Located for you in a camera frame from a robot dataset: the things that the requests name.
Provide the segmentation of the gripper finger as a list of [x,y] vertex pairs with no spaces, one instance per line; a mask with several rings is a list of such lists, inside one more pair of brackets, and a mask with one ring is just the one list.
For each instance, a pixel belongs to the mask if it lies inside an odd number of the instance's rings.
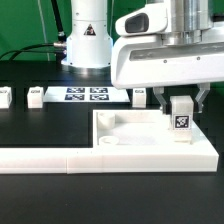
[[164,94],[164,88],[163,87],[154,87],[153,93],[158,102],[160,103],[161,111],[165,115],[169,115],[171,113],[171,106],[170,104],[165,100],[163,94]]
[[200,83],[197,85],[199,91],[194,99],[194,112],[201,113],[203,111],[203,102],[210,92],[209,83]]

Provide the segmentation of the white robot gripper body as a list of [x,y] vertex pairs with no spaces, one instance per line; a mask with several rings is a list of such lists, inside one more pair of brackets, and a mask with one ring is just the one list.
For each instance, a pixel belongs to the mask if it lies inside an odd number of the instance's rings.
[[210,3],[149,3],[119,18],[111,82],[117,88],[224,81],[224,21]]

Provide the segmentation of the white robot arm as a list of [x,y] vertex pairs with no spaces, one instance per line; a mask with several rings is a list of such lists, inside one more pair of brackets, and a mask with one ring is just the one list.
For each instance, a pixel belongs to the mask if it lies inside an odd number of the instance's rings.
[[212,0],[154,0],[119,18],[107,32],[107,0],[71,0],[72,32],[62,65],[81,74],[111,71],[118,89],[151,88],[163,111],[166,86],[196,84],[202,110],[210,84],[224,81],[224,15]]

